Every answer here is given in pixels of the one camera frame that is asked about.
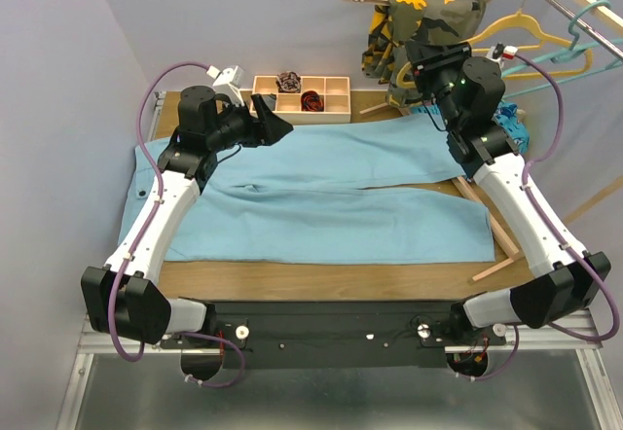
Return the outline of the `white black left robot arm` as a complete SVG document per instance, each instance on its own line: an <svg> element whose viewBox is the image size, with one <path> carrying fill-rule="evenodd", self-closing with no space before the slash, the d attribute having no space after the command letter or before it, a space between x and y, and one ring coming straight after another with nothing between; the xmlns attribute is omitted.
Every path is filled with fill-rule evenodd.
<svg viewBox="0 0 623 430"><path fill-rule="evenodd" d="M165 255L178 227L216 170L219 153L236 145L272 146L293 129L259 94L235 104L210 87L180 94L178 126L152 162L154 184L116 251L100 268L88 267L81 289L92 328L115 340L148 344L182 333L195 347L216 333L207 304L170 300L158 289Z"/></svg>

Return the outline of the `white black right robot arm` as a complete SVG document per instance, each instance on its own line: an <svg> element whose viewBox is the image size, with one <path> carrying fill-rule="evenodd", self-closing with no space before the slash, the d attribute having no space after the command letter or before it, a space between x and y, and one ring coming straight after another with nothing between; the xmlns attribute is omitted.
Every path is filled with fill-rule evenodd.
<svg viewBox="0 0 623 430"><path fill-rule="evenodd" d="M495 204L533 276L454 304L450 337L468 344L498 323L554 326L588 307L605 291L611 263L566 228L531 179L531 164L495 117L505 93L500 64L515 49L497 45L490 55L475 56L466 42L434 46L409 40L405 50L418 91L440 111L452 157Z"/></svg>

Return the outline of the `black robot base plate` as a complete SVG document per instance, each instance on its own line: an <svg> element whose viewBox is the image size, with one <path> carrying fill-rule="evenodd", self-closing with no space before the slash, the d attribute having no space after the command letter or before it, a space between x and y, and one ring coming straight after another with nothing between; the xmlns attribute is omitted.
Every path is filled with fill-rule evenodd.
<svg viewBox="0 0 623 430"><path fill-rule="evenodd" d="M444 368L446 351L502 346L493 329L460 336L450 301L219 301L212 334L237 345L247 369Z"/></svg>

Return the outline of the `yellow plastic hanger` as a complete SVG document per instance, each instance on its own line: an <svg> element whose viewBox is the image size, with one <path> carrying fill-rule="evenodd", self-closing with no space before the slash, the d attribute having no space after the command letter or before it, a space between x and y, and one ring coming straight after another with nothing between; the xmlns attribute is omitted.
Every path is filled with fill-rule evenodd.
<svg viewBox="0 0 623 430"><path fill-rule="evenodd" d="M573 49L571 48L572 41L546 33L542 30L539 22L535 17L527 15L523 13L521 10L518 10L514 14L499 18L492 22L489 26L484 28L480 33L471 37L467 40L472 45L472 52L474 54L484 54L486 52L485 48L476 48L474 49L474 45L478 45L479 43L484 43L485 41L492 41L494 36L499 34L504 30L509 29L521 29L528 32L538 44L535 45L525 45L520 46L519 50L521 53L529 52L529 51L537 51L543 48L545 44L552 44L561 48L567 48L569 54L563 57L562 60L557 60L556 62L553 60L557 53L550 53L551 56L543 55L534 60L535 63L539 63L545 60L551 60L553 63L564 63L566 61L572 61L579 56L584 57L584 65L580 69L576 70L559 70L559 71L550 71L550 75L554 78L571 78L580 74L588 73L588 71L593 66L593 52L592 48L586 48L584 50L576 50L576 45L573 45ZM507 70L508 73L504 74L504 78L507 80L535 80L538 76L537 73L519 73L523 70L525 66L516 66ZM410 89L415 87L415 81L405 81L404 77L411 69L410 64L406 64L398 71L398 78L396 80L396 84L400 88Z"/></svg>

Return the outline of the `light blue trousers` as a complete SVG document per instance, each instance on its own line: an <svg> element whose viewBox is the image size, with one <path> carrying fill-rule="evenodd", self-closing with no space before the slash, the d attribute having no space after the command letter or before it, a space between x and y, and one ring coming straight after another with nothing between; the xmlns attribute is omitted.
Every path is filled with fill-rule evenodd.
<svg viewBox="0 0 623 430"><path fill-rule="evenodd" d="M297 126L220 162L181 222L170 262L484 263L488 209L434 190L461 175L425 115Z"/></svg>

